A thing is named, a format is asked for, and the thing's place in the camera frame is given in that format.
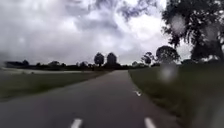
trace grass field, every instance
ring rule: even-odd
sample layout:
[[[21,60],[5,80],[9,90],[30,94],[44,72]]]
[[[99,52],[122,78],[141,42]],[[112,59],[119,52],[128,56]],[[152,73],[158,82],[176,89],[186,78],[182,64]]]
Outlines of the grass field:
[[[68,74],[0,74],[0,99],[45,92],[82,82],[104,72]]]
[[[210,106],[215,111],[218,100],[208,101],[224,94],[224,66],[178,67],[177,78],[169,84],[159,80],[159,72],[159,67],[129,71],[133,82],[157,105],[179,117],[183,127],[191,125],[200,108]]]

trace road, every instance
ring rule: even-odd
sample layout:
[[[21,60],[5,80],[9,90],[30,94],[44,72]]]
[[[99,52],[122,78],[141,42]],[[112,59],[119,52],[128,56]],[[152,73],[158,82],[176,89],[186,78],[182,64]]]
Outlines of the road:
[[[0,103],[0,128],[178,128],[175,118],[138,93],[127,71]]]

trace cloud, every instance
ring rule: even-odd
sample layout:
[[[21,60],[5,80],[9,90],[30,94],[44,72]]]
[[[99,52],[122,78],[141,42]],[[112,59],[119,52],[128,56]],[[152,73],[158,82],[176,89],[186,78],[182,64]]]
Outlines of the cloud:
[[[122,4],[116,3],[121,1],[113,0],[108,4],[111,8],[101,5],[100,9],[89,1],[1,0],[0,54],[4,60],[72,64],[92,62],[97,52],[114,52],[121,63],[131,63],[166,44],[160,9],[152,8],[150,16],[143,14],[126,22],[117,12]]]

